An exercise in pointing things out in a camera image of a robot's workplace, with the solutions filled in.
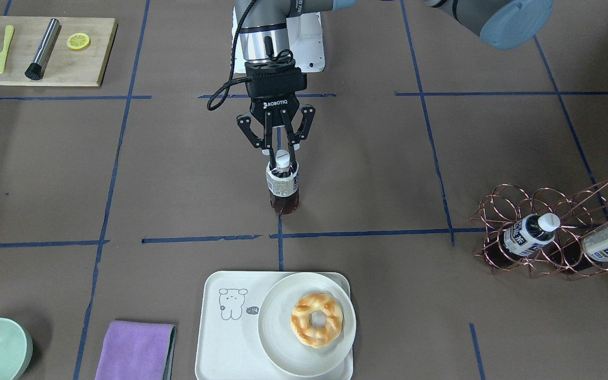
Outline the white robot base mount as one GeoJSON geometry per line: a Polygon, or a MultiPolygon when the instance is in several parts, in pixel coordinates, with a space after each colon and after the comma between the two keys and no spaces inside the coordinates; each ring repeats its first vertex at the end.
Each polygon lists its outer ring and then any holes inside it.
{"type": "Polygon", "coordinates": [[[324,71],[326,61],[320,12],[288,18],[287,28],[240,34],[236,44],[234,73],[245,73],[246,59],[251,62],[268,60],[265,40],[271,41],[275,55],[285,49],[292,51],[296,66],[302,72],[324,71]]]}

